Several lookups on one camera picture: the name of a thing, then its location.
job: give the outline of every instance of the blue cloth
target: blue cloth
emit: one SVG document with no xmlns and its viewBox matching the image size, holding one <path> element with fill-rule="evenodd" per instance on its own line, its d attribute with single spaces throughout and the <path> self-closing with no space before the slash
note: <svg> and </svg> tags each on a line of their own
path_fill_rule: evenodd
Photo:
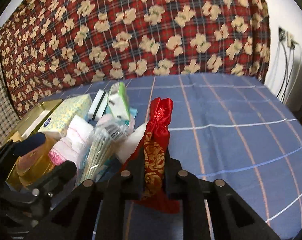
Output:
<svg viewBox="0 0 302 240">
<path fill-rule="evenodd" d="M 80 86 L 48 99 L 110 89 L 116 81 Z M 224 179 L 282 238 L 302 227 L 302 126 L 258 80 L 224 74 L 124 80 L 136 127 L 150 101 L 174 102 L 171 157 L 201 179 Z M 127 203 L 124 239 L 182 239 L 182 214 Z"/>
</svg>

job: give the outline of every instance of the gold tray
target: gold tray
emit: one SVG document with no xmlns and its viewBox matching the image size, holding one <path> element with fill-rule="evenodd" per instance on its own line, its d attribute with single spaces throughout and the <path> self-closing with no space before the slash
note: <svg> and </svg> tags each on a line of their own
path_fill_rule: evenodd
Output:
<svg viewBox="0 0 302 240">
<path fill-rule="evenodd" d="M 9 133 L 6 142 L 18 132 L 22 136 L 27 129 L 33 124 L 33 122 L 44 112 L 49 111 L 40 121 L 40 123 L 32 130 L 30 135 L 38 132 L 41 125 L 49 117 L 49 115 L 62 103 L 62 99 L 44 101 L 36 104 L 17 124 L 17 126 Z"/>
</svg>

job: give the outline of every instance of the blue logo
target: blue logo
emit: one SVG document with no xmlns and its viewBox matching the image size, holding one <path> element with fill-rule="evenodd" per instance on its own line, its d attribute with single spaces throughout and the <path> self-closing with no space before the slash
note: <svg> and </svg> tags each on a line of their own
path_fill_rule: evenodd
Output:
<svg viewBox="0 0 302 240">
<path fill-rule="evenodd" d="M 45 121 L 45 123 L 43 124 L 43 127 L 46 127 L 50 123 L 50 121 L 51 121 L 51 118 L 47 119 Z"/>
</svg>

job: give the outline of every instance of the yellow floral tissue package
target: yellow floral tissue package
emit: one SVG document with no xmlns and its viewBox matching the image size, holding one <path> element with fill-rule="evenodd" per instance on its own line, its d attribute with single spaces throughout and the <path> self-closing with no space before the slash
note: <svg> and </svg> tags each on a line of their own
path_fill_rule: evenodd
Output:
<svg viewBox="0 0 302 240">
<path fill-rule="evenodd" d="M 39 132 L 60 140 L 67 136 L 68 127 L 75 115 L 87 119 L 91 105 L 92 99 L 89 94 L 64 100 L 44 122 Z"/>
</svg>

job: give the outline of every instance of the red plaid fabric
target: red plaid fabric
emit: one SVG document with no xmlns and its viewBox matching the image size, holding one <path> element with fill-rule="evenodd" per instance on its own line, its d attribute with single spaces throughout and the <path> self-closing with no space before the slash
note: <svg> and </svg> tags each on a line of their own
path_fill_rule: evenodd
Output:
<svg viewBox="0 0 302 240">
<path fill-rule="evenodd" d="M 14 107 L 105 79 L 195 72 L 264 80 L 265 0 L 25 0 L 0 30 Z"/>
</svg>

